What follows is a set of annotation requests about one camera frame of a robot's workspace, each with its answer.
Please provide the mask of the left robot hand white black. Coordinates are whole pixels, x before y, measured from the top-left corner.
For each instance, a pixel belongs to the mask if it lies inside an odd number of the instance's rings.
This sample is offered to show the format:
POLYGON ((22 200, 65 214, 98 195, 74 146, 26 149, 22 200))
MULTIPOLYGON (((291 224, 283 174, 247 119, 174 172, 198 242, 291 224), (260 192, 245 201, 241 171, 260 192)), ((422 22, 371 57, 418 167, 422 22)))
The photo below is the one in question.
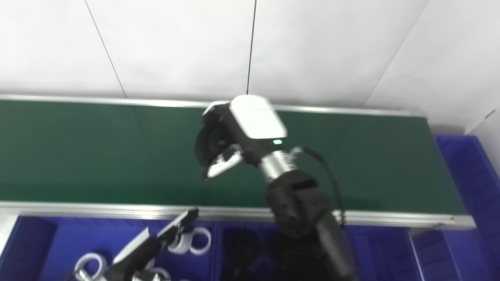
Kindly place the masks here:
POLYGON ((115 257, 101 281, 160 281, 158 273, 146 269, 148 263, 172 244, 184 227, 199 216, 197 207, 182 212, 156 235, 145 228, 115 257))

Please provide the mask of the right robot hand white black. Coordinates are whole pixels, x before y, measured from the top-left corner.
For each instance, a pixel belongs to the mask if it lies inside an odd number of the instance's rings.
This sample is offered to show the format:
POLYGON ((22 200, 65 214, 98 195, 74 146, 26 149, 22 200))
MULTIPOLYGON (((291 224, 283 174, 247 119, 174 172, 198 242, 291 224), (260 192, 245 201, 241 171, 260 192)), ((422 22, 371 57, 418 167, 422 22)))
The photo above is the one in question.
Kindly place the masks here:
POLYGON ((202 114, 195 153, 205 180, 241 162, 258 167, 268 183, 295 169, 284 147, 287 130, 267 98, 240 95, 214 101, 202 114))

